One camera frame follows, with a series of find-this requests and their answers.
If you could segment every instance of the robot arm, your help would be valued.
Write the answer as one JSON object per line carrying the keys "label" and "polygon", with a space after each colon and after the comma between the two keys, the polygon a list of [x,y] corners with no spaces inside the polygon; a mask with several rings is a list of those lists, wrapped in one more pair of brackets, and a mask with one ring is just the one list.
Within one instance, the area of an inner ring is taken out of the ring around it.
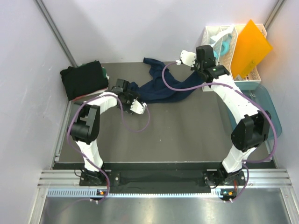
{"label": "robot arm", "polygon": [[[112,90],[100,94],[103,97],[95,99],[83,107],[71,127],[71,136],[79,146],[81,152],[99,168],[103,166],[103,160],[100,157],[96,140],[100,131],[100,115],[111,107],[120,107],[117,98],[120,99],[123,110],[130,114],[143,114],[145,111],[146,104],[139,101],[138,94],[128,90],[128,85],[128,81],[118,79],[116,86]],[[74,116],[81,105],[82,102],[74,103],[71,117]],[[84,162],[85,169],[88,172],[98,173],[98,170],[86,158],[84,158]]]}
{"label": "robot arm", "polygon": [[210,86],[232,112],[237,123],[231,134],[233,145],[217,170],[221,183],[231,182],[240,173],[242,161],[267,140],[270,124],[258,108],[236,92],[241,90],[235,85],[229,71],[223,65],[215,64],[211,46],[197,47],[196,53],[183,50],[180,61],[190,66],[191,70],[197,71],[203,81],[227,84],[233,88],[222,85]]}

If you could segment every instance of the purple cable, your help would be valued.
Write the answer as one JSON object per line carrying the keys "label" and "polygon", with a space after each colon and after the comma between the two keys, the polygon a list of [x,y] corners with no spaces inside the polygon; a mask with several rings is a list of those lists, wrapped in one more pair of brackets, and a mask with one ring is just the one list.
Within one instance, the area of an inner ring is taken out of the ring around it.
{"label": "purple cable", "polygon": [[[176,89],[176,88],[173,88],[171,87],[170,85],[167,84],[166,80],[165,80],[165,77],[164,77],[164,73],[165,73],[165,70],[170,66],[170,65],[173,65],[173,64],[176,64],[176,62],[172,62],[168,65],[166,65],[163,70],[162,70],[162,79],[163,79],[163,82],[164,84],[171,90],[174,90],[174,91],[189,91],[189,90],[194,90],[194,89],[198,89],[200,87],[203,87],[203,86],[209,86],[209,85],[222,85],[222,86],[225,86],[225,87],[228,87],[230,89],[233,89],[233,87],[231,87],[230,85],[227,85],[227,84],[223,84],[223,83],[204,83],[204,84],[201,84],[201,85],[197,85],[197,86],[194,86],[194,87],[190,87],[190,88],[185,88],[185,89]],[[267,115],[267,113],[265,112],[265,110],[260,106],[258,105],[256,102],[254,102],[252,99],[246,97],[243,93],[239,92],[238,90],[235,90],[236,93],[238,93],[240,96],[242,96],[243,98],[245,98],[246,100],[248,100],[250,103],[252,103],[252,105],[254,105],[255,107],[257,107],[261,112],[262,114],[266,117],[267,121],[269,122],[270,124],[270,127],[273,131],[273,136],[274,136],[274,143],[273,143],[273,149],[271,151],[271,153],[264,159],[262,160],[257,160],[257,161],[251,161],[251,160],[246,160],[246,162],[250,162],[250,163],[261,163],[261,162],[264,162],[266,160],[269,160],[275,153],[276,151],[276,145],[277,145],[277,135],[276,135],[276,131],[275,131],[275,127],[271,121],[271,119],[269,118],[269,116]]]}

